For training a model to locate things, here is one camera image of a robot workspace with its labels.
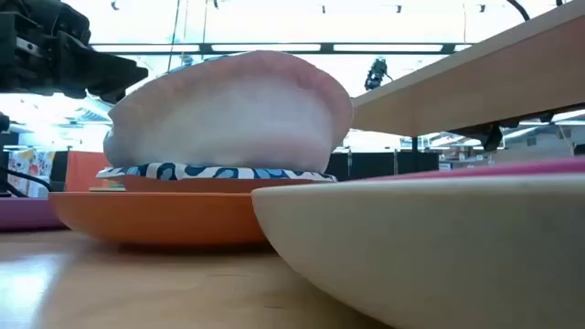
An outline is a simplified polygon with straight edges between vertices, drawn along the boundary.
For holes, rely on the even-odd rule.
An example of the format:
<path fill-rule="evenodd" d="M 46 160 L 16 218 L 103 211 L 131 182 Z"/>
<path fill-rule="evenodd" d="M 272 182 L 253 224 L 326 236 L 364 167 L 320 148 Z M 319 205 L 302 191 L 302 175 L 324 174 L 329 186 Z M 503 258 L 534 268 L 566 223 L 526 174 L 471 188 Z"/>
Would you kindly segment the black overhead rig crossbar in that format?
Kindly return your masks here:
<path fill-rule="evenodd" d="M 299 55 L 451 55 L 471 47 L 465 43 L 355 43 L 355 42 L 287 42 L 287 43 L 94 43 L 97 51 L 113 55 L 228 55 L 255 50 L 281 51 Z"/>

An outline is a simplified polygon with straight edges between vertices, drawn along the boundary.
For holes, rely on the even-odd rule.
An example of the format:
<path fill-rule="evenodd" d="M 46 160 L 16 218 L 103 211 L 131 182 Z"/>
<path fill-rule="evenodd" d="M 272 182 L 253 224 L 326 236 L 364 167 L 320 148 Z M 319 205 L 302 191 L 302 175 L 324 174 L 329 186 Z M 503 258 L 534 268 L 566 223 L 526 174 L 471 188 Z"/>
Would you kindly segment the orange partition panel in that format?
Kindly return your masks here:
<path fill-rule="evenodd" d="M 97 174 L 109 166 L 103 153 L 69 151 L 65 191 L 87 192 L 93 187 L 105 187 L 107 182 L 98 178 Z"/>

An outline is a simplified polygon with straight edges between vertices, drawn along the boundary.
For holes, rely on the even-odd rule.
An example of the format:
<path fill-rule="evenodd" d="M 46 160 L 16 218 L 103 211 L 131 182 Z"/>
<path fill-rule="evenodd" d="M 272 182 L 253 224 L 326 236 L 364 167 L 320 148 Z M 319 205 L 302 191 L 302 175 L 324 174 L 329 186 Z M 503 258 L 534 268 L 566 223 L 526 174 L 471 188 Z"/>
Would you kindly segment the floral patterned fabric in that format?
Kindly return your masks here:
<path fill-rule="evenodd" d="M 50 182 L 50 175 L 55 157 L 54 152 L 27 149 L 10 151 L 8 153 L 7 168 L 22 174 L 31 175 Z M 48 190 L 39 183 L 14 175 L 7 175 L 7 181 L 20 192 L 29 197 L 48 196 Z"/>

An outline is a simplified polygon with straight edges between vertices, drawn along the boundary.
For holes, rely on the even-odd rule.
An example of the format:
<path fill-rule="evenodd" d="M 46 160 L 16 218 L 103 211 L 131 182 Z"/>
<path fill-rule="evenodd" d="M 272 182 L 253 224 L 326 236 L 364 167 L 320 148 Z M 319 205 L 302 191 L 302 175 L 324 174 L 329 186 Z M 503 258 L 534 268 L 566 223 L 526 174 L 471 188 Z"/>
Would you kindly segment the orange plastic plate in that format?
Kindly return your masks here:
<path fill-rule="evenodd" d="M 48 201 L 68 228 L 110 242 L 220 246 L 267 241 L 248 194 L 59 192 Z"/>

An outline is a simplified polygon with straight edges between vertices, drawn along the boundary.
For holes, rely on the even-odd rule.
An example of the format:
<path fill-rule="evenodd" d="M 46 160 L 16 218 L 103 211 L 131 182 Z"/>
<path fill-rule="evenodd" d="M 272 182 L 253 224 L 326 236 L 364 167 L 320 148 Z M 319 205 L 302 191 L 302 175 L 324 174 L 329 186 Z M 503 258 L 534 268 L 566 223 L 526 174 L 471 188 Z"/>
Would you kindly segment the purple plastic plate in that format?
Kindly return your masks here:
<path fill-rule="evenodd" d="M 46 198 L 0 197 L 0 232 L 65 227 Z"/>

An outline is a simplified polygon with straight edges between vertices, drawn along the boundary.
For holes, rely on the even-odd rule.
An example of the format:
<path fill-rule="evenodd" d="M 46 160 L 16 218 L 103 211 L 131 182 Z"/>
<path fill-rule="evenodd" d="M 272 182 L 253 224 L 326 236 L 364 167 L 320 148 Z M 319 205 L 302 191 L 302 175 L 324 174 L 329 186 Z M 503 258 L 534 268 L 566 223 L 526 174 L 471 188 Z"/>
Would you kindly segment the pink plastic plate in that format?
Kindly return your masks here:
<path fill-rule="evenodd" d="M 524 163 L 506 163 L 472 168 L 454 169 L 451 171 L 427 171 L 403 175 L 387 175 L 357 179 L 357 182 L 388 181 L 409 179 L 455 178 L 471 176 L 497 175 L 551 175 L 551 174 L 585 174 L 585 157 L 574 157 L 557 160 L 543 160 Z"/>

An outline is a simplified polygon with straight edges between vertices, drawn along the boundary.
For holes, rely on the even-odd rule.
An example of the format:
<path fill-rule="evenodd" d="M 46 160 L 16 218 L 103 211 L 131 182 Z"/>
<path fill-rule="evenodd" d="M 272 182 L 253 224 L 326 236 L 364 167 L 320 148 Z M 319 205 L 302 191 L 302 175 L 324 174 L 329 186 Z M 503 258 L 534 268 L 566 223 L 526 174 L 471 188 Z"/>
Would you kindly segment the wooden shelf black metal legs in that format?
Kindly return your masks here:
<path fill-rule="evenodd" d="M 359 130 L 415 137 L 585 107 L 585 0 L 354 98 Z"/>

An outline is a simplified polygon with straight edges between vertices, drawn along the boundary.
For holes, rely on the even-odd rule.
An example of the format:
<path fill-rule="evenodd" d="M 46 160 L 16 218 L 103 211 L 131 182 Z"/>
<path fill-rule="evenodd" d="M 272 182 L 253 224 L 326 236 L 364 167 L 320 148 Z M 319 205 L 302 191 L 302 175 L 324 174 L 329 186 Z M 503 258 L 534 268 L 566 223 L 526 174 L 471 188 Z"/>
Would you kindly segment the blue patterned paper plate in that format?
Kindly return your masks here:
<path fill-rule="evenodd" d="M 248 168 L 235 166 L 195 166 L 179 163 L 150 163 L 130 167 L 104 168 L 96 174 L 100 179 L 138 176 L 164 181 L 184 179 L 292 179 L 335 183 L 333 175 L 316 172 L 274 168 Z"/>
<path fill-rule="evenodd" d="M 172 162 L 322 173 L 354 107 L 327 72 L 256 50 L 175 69 L 109 112 L 103 152 L 116 167 Z"/>

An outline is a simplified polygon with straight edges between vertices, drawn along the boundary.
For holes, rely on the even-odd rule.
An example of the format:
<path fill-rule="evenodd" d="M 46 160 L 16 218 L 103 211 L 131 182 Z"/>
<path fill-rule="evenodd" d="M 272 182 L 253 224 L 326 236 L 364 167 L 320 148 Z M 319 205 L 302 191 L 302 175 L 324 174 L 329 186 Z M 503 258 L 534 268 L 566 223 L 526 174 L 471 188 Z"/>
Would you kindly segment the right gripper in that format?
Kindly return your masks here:
<path fill-rule="evenodd" d="M 485 151 L 494 151 L 502 142 L 503 128 L 516 128 L 519 125 L 519 120 L 507 120 L 500 122 L 491 122 L 487 124 L 485 138 L 483 141 L 483 148 Z M 484 134 L 484 126 L 477 124 L 451 130 L 451 133 L 458 135 L 479 135 Z"/>

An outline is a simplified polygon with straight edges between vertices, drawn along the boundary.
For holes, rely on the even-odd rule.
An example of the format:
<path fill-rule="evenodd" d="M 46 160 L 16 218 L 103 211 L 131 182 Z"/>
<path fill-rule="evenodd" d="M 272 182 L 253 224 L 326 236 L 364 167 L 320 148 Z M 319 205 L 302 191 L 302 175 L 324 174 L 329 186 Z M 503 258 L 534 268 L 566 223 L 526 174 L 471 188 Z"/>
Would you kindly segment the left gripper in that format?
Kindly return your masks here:
<path fill-rule="evenodd" d="M 0 0 L 0 93 L 58 90 L 116 103 L 148 76 L 133 60 L 93 50 L 89 39 L 89 19 L 61 0 Z M 57 88 L 58 70 L 69 80 Z"/>

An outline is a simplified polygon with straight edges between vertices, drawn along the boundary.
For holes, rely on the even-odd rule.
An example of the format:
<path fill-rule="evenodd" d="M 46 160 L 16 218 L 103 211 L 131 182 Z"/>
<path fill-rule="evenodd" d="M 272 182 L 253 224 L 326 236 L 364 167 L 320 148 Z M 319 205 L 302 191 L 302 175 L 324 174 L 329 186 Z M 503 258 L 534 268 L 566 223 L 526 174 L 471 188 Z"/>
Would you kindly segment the black room partition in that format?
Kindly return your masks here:
<path fill-rule="evenodd" d="M 347 181 L 438 169 L 439 155 L 436 153 L 335 153 L 331 154 L 325 172 L 338 181 Z"/>

